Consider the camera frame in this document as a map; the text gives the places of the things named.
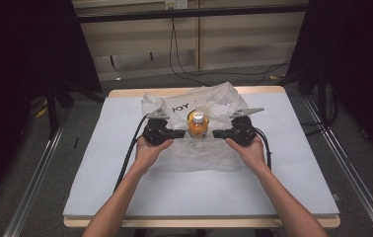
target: white paper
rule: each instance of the white paper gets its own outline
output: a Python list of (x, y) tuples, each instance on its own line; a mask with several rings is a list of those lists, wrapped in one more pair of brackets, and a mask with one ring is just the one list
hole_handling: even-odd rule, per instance
[[(272, 172), (278, 180), (312, 213), (338, 213), (286, 94), (242, 97), (249, 108), (264, 108), (263, 112), (251, 115), (251, 119), (267, 137), (272, 152)], [(112, 194), (131, 138), (142, 118), (141, 100), (141, 97), (106, 99), (64, 216), (93, 216)], [(220, 171), (207, 167), (189, 169), (187, 165), (158, 159), (141, 179), (126, 215), (246, 216), (276, 215), (276, 212), (258, 178), (242, 162), (234, 170)]]

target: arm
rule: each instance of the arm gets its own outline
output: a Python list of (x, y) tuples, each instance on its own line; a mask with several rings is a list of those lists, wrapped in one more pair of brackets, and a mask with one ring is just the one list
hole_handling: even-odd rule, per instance
[(288, 235), (328, 236), (319, 221), (270, 172), (263, 159), (263, 146), (259, 137), (249, 147), (240, 146), (229, 138), (226, 142), (258, 176)]
[(134, 163), (112, 196), (88, 224), (84, 237), (116, 236), (141, 177), (155, 163), (159, 153), (172, 143), (173, 140), (167, 140), (159, 146), (150, 146), (144, 137), (138, 138)]

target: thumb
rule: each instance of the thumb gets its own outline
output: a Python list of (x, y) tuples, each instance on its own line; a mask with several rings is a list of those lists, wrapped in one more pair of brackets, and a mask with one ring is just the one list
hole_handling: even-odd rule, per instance
[(168, 148), (170, 145), (172, 145), (172, 143), (174, 143), (174, 139), (168, 139), (166, 140), (165, 142), (163, 142), (162, 144), (160, 144), (158, 147), (159, 147), (159, 150), (162, 151), (162, 150), (165, 150), (166, 148)]
[(238, 150), (240, 145), (238, 143), (236, 143), (236, 141), (234, 141), (233, 139), (231, 138), (226, 138), (226, 143), (232, 147), (234, 150)]

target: hand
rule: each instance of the hand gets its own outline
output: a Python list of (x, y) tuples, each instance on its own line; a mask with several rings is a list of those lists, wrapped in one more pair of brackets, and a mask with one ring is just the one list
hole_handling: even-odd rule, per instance
[(256, 136), (249, 146), (241, 146), (230, 138), (226, 138), (227, 144), (236, 150), (243, 162), (252, 172), (256, 173), (258, 168), (266, 166), (263, 157), (263, 144), (261, 138)]
[(169, 139), (158, 146), (152, 146), (143, 136), (140, 136), (137, 139), (135, 161), (132, 166), (138, 168), (142, 174), (146, 174), (147, 170), (158, 159), (160, 152), (168, 148), (172, 143), (174, 143), (174, 140)]

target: bottle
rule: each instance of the bottle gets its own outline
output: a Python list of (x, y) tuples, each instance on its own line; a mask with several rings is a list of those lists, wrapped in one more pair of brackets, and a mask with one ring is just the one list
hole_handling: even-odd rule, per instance
[(204, 137), (208, 130), (208, 117), (200, 111), (192, 111), (187, 116), (188, 132), (192, 137)]

